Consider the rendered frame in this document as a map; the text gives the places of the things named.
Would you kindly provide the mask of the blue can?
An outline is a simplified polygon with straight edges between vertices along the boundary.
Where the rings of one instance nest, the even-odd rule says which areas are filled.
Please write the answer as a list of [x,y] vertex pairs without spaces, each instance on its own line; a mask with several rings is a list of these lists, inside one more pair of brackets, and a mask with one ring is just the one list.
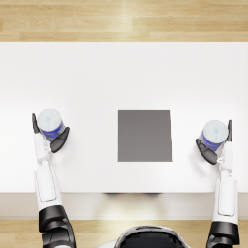
[[37,118],[38,127],[49,141],[54,141],[65,130],[60,113],[53,109],[44,109]]
[[228,137],[228,127],[219,120],[208,121],[199,136],[199,140],[210,150],[216,151]]

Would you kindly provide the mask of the dark grey square mat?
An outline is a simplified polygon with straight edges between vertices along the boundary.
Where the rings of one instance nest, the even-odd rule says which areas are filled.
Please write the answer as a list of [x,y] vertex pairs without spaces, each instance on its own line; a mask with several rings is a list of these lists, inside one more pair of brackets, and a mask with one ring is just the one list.
[[171,112],[120,110],[118,112],[119,162],[171,162]]

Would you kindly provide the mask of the robot body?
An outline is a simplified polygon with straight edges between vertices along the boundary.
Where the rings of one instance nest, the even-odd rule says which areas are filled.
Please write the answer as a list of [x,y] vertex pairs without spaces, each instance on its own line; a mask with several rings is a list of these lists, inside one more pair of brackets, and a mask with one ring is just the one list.
[[118,239],[105,242],[97,248],[191,248],[174,230],[162,226],[130,228]]

